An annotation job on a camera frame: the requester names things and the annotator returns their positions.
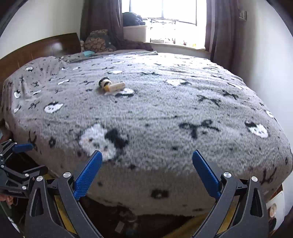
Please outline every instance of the human hand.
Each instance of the human hand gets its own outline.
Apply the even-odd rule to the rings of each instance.
[[[12,205],[13,204],[13,197],[0,194],[0,201],[1,202],[6,201],[9,205]]]

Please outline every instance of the window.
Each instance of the window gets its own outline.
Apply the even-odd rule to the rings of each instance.
[[[205,46],[206,0],[122,0],[122,12],[127,11],[142,16],[149,42]]]

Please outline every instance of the gray fleece blanket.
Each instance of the gray fleece blanket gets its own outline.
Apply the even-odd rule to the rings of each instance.
[[[103,77],[125,81],[126,89],[104,93]],[[238,178],[257,176],[267,199],[292,171],[273,114],[242,79],[207,59],[145,52],[71,63],[39,58],[5,81],[1,109],[15,140],[32,143],[28,155],[57,175],[100,150],[103,166],[88,195],[137,215],[211,208],[192,165],[196,149]]]

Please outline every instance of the clothing pile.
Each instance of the clothing pile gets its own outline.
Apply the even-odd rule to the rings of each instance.
[[[135,14],[134,12],[125,12],[122,13],[123,17],[123,26],[141,26],[146,23],[142,21],[140,15]]]

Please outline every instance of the blue cloth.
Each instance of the blue cloth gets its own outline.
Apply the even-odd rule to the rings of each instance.
[[[90,50],[87,50],[87,51],[84,51],[84,52],[83,52],[84,56],[90,56],[90,55],[92,55],[92,54],[94,54],[94,53],[95,53],[95,52],[90,51]]]

